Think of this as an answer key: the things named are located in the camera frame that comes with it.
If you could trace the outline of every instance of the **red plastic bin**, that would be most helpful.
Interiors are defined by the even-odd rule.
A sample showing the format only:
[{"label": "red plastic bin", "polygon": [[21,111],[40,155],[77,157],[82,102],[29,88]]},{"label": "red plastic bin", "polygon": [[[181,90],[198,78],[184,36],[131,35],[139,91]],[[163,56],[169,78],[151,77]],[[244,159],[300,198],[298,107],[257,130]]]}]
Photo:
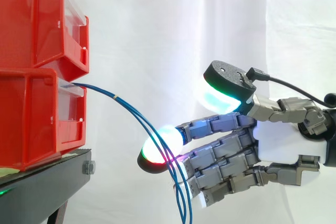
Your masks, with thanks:
[{"label": "red plastic bin", "polygon": [[0,87],[0,167],[26,170],[85,144],[85,89],[52,69],[0,68]]},{"label": "red plastic bin", "polygon": [[73,0],[0,0],[0,67],[89,72],[89,20]]}]

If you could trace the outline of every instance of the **black connector plug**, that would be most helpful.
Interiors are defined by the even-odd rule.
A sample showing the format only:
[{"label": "black connector plug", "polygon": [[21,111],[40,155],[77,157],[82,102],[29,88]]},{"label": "black connector plug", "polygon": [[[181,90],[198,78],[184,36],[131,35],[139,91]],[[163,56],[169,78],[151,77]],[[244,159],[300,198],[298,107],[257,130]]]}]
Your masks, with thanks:
[{"label": "black connector plug", "polygon": [[255,80],[269,81],[270,78],[269,74],[256,68],[250,68],[250,70],[248,70],[246,73],[246,77],[252,82],[254,82]]}]

